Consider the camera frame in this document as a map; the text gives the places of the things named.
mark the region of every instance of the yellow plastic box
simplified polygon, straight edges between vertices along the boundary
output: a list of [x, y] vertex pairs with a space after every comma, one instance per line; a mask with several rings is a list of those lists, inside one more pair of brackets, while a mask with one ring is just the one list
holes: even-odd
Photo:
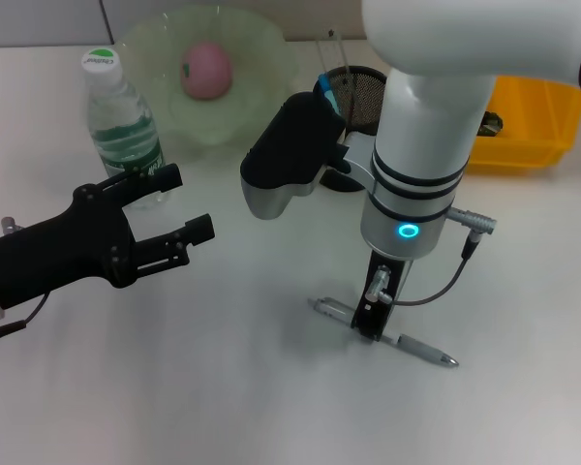
[[477, 138], [476, 167], [539, 169], [558, 163], [574, 145], [581, 90], [522, 77], [499, 77], [488, 105], [504, 121], [494, 138]]

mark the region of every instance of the wall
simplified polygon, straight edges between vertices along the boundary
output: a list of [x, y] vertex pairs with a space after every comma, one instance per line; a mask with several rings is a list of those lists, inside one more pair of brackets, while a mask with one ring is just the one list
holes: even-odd
[[108, 43], [98, 0], [0, 0], [0, 47]]
[[[189, 0], [101, 0], [114, 39], [150, 15]], [[289, 40], [313, 40], [335, 27], [345, 38], [363, 37], [361, 0], [199, 0], [259, 12]], [[100, 0], [0, 0], [0, 47], [109, 44]]]
[[[149, 15], [190, 3], [187, 0], [104, 0], [114, 39]], [[288, 40], [313, 40], [335, 26], [345, 38], [362, 38], [360, 0], [199, 0], [199, 4], [231, 5], [259, 12], [284, 30]]]

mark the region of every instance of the glass bowl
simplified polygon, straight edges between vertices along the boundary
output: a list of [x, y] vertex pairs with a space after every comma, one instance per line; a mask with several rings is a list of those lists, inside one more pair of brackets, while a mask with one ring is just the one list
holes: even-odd
[[[219, 44], [232, 62], [232, 87], [212, 101], [187, 96], [180, 84], [181, 57], [201, 42]], [[288, 98], [296, 73], [278, 26], [226, 6], [189, 5], [150, 17], [115, 49], [153, 111], [165, 151], [253, 143]]]

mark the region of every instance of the silver pen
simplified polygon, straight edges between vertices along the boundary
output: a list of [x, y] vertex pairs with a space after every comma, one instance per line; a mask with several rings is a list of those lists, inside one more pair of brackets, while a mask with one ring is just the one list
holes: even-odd
[[412, 337], [401, 334], [398, 336], [397, 340], [392, 339], [389, 336], [383, 335], [381, 341], [385, 344], [400, 349], [407, 354], [412, 356], [423, 358], [426, 361], [435, 363], [439, 366], [444, 366], [446, 368], [456, 368], [458, 366], [458, 361], [449, 356], [448, 354], [436, 349], [428, 344], [424, 344]]
[[[309, 300], [309, 303], [317, 312], [344, 323], [346, 326], [351, 325], [355, 309], [350, 308], [349, 305], [330, 297]], [[381, 337], [381, 342], [439, 366], [447, 368], [455, 368], [458, 366], [458, 361], [448, 354], [413, 339], [406, 334], [400, 334], [398, 337], [389, 337], [384, 334]]]

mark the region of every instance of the plastic bottle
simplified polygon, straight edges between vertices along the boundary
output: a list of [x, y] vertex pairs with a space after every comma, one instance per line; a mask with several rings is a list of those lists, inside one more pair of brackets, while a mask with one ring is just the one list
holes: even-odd
[[[151, 109], [123, 76], [118, 54], [95, 48], [81, 60], [88, 84], [88, 130], [108, 176], [138, 169], [149, 174], [166, 162]], [[132, 203], [149, 207], [157, 193]]]

